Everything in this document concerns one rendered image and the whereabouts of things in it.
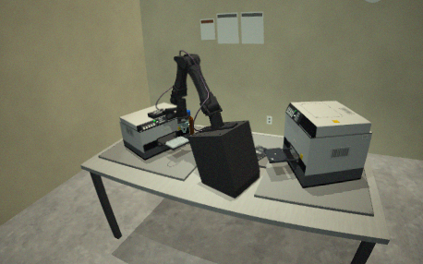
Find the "brown bottle with blue cap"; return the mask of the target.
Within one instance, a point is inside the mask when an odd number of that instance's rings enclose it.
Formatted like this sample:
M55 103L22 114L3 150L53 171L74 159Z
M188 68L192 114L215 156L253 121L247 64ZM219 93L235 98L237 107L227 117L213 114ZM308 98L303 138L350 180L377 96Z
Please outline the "brown bottle with blue cap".
M187 110L188 112L188 120L189 120L189 130L190 135L194 134L194 128L193 128L193 117L190 116L190 110Z

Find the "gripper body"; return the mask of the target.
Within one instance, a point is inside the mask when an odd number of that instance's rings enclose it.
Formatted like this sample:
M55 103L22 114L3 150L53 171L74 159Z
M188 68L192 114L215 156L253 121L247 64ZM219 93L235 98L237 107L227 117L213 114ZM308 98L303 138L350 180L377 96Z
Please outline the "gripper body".
M185 107L184 109L183 108L181 108L181 109L182 109L183 117L177 117L177 123L178 124L183 124L183 123L186 122L186 121L182 121L182 119L188 120L187 107Z

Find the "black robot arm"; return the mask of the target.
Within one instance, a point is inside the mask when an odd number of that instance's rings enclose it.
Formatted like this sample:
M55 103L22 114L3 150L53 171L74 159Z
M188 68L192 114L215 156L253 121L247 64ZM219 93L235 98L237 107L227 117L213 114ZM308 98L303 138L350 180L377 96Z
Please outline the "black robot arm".
M179 55L174 57L174 60L178 63L178 65L177 65L175 85L173 85L170 103L177 105L177 107L166 108L165 116L169 119L171 116L175 114L175 112L173 111L176 110L176 117L183 117L181 108L184 109L185 107L187 107L187 104L186 104L186 99L182 97L187 96L187 73L189 73L198 91L200 106L208 98L208 92L209 92L209 99L203 104L203 106L200 109L206 116L209 116L211 126L205 126L199 132L208 132L208 131L234 128L235 126L238 125L237 122L230 123L230 124L225 124L223 122L223 119L220 113L223 111L223 109L217 102L216 97L213 96L212 92L210 91L204 79L204 76L201 73L201 69L199 65L200 64L199 56L197 54L189 54L189 55L194 58L197 65L194 63L192 58L188 55L184 55L184 56ZM197 67L199 69L199 73L198 73Z

